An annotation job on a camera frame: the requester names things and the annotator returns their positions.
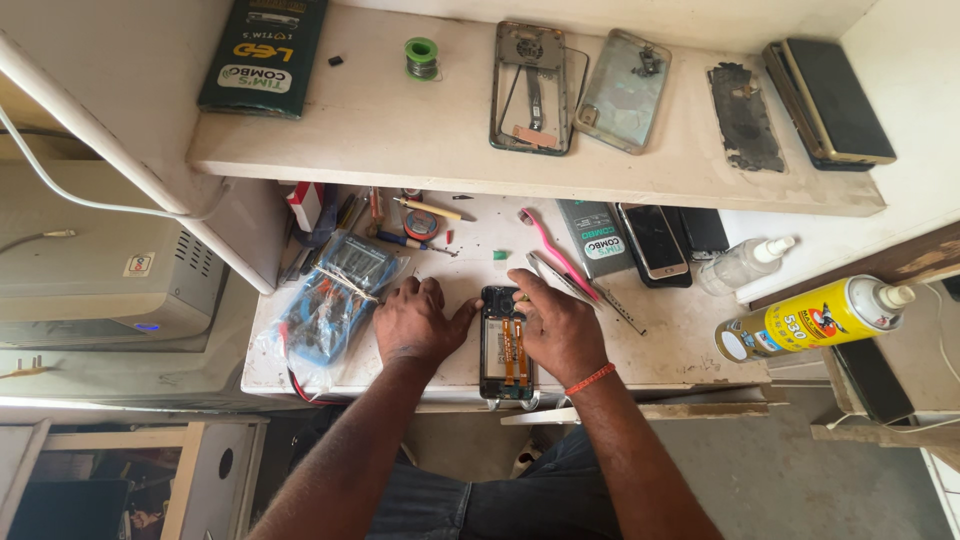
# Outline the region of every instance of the green box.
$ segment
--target green box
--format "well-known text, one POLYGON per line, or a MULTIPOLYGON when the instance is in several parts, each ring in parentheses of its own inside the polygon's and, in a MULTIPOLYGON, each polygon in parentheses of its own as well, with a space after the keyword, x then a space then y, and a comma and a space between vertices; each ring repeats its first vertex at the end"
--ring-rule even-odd
POLYGON ((327 0, 236 0, 197 105, 300 118, 327 0))

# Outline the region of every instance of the white shelf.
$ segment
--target white shelf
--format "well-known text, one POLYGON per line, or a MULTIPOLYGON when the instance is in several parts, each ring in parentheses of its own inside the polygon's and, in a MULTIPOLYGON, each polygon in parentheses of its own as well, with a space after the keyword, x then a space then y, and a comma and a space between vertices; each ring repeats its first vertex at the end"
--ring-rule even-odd
MULTIPOLYGON (((537 252, 555 268, 562 266, 543 249, 540 235, 533 227, 523 225, 516 217, 520 208, 529 208, 543 225, 557 248, 568 260, 581 268, 576 248, 564 224, 556 202, 522 197, 477 195, 466 201, 451 200, 450 192, 430 191, 426 202, 436 206, 462 211, 476 222, 451 222, 441 218, 440 232, 433 241, 439 247, 459 253, 451 258, 431 251, 417 251, 374 242, 390 247, 398 256, 409 256, 404 273, 393 283, 396 287, 406 276, 424 279, 435 277, 444 289, 447 317, 468 298, 479 296, 486 285, 513 284, 507 279, 509 268, 529 268, 525 255, 537 252), (453 230, 453 242, 444 243, 445 231, 453 230), (507 250, 505 264, 492 260, 493 250, 507 250)), ((369 223, 364 216, 356 227, 362 232, 369 223)), ((547 275, 547 281, 566 289, 547 275)), ((769 382, 764 361, 734 363, 717 353, 713 329, 721 321, 743 314, 747 309, 736 303, 733 296, 709 296, 699 286, 686 289, 649 289, 640 281, 635 269, 599 279, 626 307, 639 324, 647 328, 640 336, 608 304, 603 303, 597 318, 603 328, 607 355, 616 364, 620 377, 632 389, 688 388, 695 384, 751 384, 769 382)), ((260 295, 247 363, 244 367, 242 388, 252 394, 276 396, 293 394, 287 380, 286 362, 276 353, 267 338, 274 321, 293 302, 303 281, 287 282, 273 295, 260 295)), ((426 386, 423 398, 427 402, 479 403, 480 323, 474 320, 467 342, 448 358, 437 375, 426 386)), ((361 330, 348 349, 347 355, 333 370, 331 394, 356 396, 363 392, 380 373, 380 355, 372 325, 361 330)), ((317 389, 304 374, 300 374, 307 393, 317 389)), ((545 371, 538 367, 536 375, 540 389, 559 393, 563 389, 545 371)))
MULTIPOLYGON (((488 143, 491 23, 330 5, 301 120, 202 114, 187 160, 201 172, 471 193, 867 216, 885 208, 868 173, 817 171, 758 56, 668 46, 671 72, 647 152, 630 156, 577 134, 563 158, 488 143), (411 81, 403 43, 440 47, 443 80, 411 81), (345 63, 330 67, 326 59, 345 63), (760 75, 784 174, 727 165, 708 68, 760 75)), ((567 34, 593 62, 601 37, 567 34)))

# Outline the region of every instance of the blue screwdriver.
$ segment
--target blue screwdriver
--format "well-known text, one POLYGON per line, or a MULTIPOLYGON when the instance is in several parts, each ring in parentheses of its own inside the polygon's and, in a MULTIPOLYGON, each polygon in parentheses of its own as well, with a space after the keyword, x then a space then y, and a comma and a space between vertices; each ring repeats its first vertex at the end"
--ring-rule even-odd
POLYGON ((377 231, 377 232, 376 232, 376 237, 377 237, 377 239, 383 240, 384 242, 391 242, 391 243, 394 243, 394 244, 399 244, 399 245, 404 246, 404 247, 407 247, 407 248, 414 248, 415 250, 433 250, 433 251, 439 251, 440 253, 446 253, 447 255, 449 255, 449 256, 451 256, 451 257, 457 257, 457 254, 455 254, 455 253, 450 253, 450 252, 448 252, 447 250, 442 250, 442 249, 440 249, 440 248, 435 248, 435 247, 432 247, 432 246, 428 246, 428 245, 426 245, 425 243, 419 242, 419 241, 417 241, 417 240, 415 240, 415 239, 413 239, 413 238, 407 238, 407 237, 405 237, 405 236, 398 236, 398 235, 393 234, 393 233, 387 233, 386 231, 377 231))

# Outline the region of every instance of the hand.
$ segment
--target hand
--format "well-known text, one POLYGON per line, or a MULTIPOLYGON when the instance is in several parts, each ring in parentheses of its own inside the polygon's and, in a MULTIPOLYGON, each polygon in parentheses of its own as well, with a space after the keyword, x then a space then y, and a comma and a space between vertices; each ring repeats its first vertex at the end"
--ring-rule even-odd
POLYGON ((412 356, 430 369, 440 364, 467 340, 473 316, 483 307, 479 298, 464 302, 449 321, 444 317, 444 292, 433 278, 421 282, 410 276, 373 313, 373 329, 384 365, 412 356))
POLYGON ((593 307, 551 287, 529 270, 514 269, 507 277, 520 287, 514 301, 524 293, 530 297, 529 302, 515 304, 515 309, 527 316, 523 349, 564 388, 607 364, 603 332, 593 307))

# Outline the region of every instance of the man's left hand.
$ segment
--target man's left hand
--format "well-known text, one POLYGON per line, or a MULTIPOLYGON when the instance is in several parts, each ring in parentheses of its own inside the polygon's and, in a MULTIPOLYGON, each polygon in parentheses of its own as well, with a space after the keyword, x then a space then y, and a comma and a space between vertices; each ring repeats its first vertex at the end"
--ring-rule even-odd
POLYGON ((479 298, 464 302, 453 318, 444 317, 444 292, 433 278, 410 276, 373 314, 373 329, 384 365, 404 356, 418 358, 433 374, 467 340, 479 298))

